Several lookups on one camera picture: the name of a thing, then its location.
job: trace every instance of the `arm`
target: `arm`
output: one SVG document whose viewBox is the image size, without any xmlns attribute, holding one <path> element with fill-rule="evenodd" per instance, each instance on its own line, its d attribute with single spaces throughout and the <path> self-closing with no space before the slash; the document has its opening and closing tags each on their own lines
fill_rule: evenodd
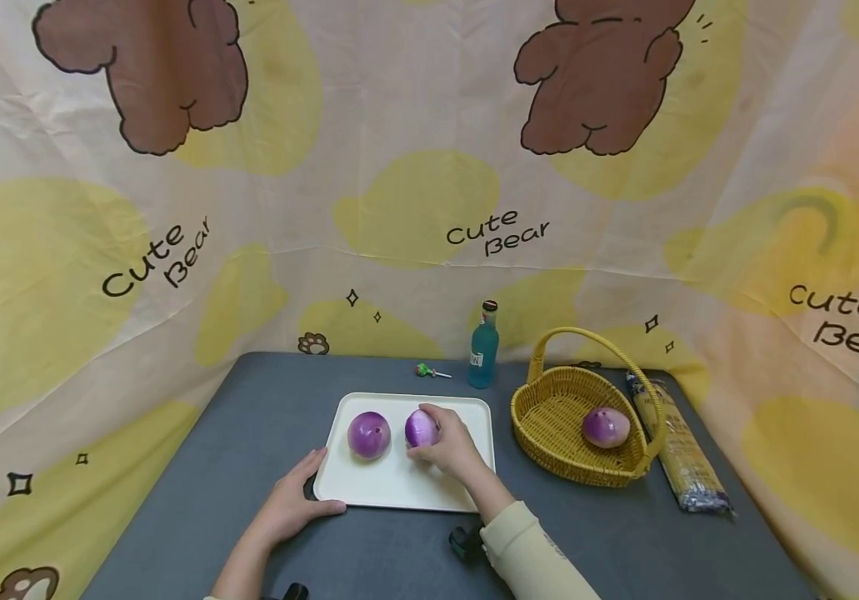
<svg viewBox="0 0 859 600">
<path fill-rule="evenodd" d="M 112 14 L 98 2 L 56 0 L 44 4 L 32 20 L 39 52 L 67 73 L 93 74 L 112 64 Z"/>
<path fill-rule="evenodd" d="M 644 63 L 657 78 L 662 80 L 673 72 L 681 56 L 682 42 L 679 39 L 679 32 L 675 29 L 667 29 L 649 44 Z"/>
<path fill-rule="evenodd" d="M 324 458 L 326 448 L 313 450 L 276 482 L 269 499 L 229 554 L 208 600 L 259 600 L 272 549 L 302 531 L 311 520 L 346 512 L 342 502 L 314 502 L 302 493 L 302 486 L 319 470 Z"/>
<path fill-rule="evenodd" d="M 512 68 L 516 72 L 516 81 L 534 86 L 552 75 L 569 50 L 574 32 L 575 25 L 556 23 L 527 39 L 519 48 Z"/>
<path fill-rule="evenodd" d="M 227 0 L 189 0 L 189 20 L 196 29 L 219 32 L 223 43 L 239 42 L 239 15 Z"/>
<path fill-rule="evenodd" d="M 439 423 L 440 441 L 412 448 L 409 456 L 434 463 L 466 486 L 486 524 L 481 535 L 488 560 L 512 595 L 517 600 L 599 600 L 538 519 L 486 466 L 459 416 L 431 404 L 419 408 Z"/>
</svg>

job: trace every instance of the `black device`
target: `black device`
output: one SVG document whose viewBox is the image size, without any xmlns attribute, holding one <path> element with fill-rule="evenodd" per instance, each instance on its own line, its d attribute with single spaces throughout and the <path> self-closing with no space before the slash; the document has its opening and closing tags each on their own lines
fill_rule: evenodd
<svg viewBox="0 0 859 600">
<path fill-rule="evenodd" d="M 483 550 L 483 538 L 479 534 L 483 526 L 481 524 L 473 527 L 471 531 L 456 527 L 449 532 L 449 548 L 453 550 L 460 561 L 472 563 L 485 554 Z"/>
<path fill-rule="evenodd" d="M 261 598 L 260 600 L 277 600 L 276 598 Z M 282 600 L 309 600 L 309 588 L 302 583 L 291 583 Z"/>
</svg>

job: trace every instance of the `plastic wrapper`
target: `plastic wrapper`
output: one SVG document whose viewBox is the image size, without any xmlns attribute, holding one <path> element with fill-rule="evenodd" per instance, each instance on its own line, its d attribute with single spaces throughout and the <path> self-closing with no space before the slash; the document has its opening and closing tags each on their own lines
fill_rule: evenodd
<svg viewBox="0 0 859 600">
<path fill-rule="evenodd" d="M 656 426 L 656 407 L 652 406 L 652 399 L 635 374 L 627 372 L 626 380 L 632 391 L 632 403 L 651 436 Z M 651 381 L 662 398 L 667 419 L 667 441 L 659 453 L 659 462 L 676 494 L 679 507 L 688 513 L 720 513 L 735 517 L 732 501 L 723 490 L 712 465 L 709 465 L 706 454 L 702 453 L 686 419 L 682 418 L 667 386 L 658 379 Z"/>
</svg>

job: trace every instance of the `wicker basket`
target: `wicker basket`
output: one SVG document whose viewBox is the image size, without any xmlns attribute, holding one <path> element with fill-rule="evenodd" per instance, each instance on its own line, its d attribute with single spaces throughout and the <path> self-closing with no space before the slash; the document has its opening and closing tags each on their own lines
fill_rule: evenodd
<svg viewBox="0 0 859 600">
<path fill-rule="evenodd" d="M 555 367 L 543 372 L 549 338 L 578 333 L 610 349 L 642 381 L 656 407 L 658 428 L 650 443 L 629 400 L 601 375 L 581 367 Z M 582 436 L 582 419 L 594 408 L 610 407 L 630 419 L 629 437 L 620 447 L 601 449 Z M 519 446 L 539 466 L 591 486 L 623 488 L 649 472 L 667 435 L 662 400 L 636 363 L 605 338 L 576 327 L 551 330 L 532 350 L 526 384 L 512 395 L 512 430 Z"/>
</svg>

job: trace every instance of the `blue glass bottle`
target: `blue glass bottle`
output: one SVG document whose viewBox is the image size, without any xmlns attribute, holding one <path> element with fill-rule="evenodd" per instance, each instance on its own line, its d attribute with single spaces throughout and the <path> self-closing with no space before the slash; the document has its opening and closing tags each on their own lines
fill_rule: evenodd
<svg viewBox="0 0 859 600">
<path fill-rule="evenodd" d="M 483 303 L 479 327 L 472 333 L 472 354 L 469 355 L 469 385 L 485 390 L 495 375 L 495 354 L 499 349 L 499 332 L 495 330 L 495 301 Z"/>
</svg>

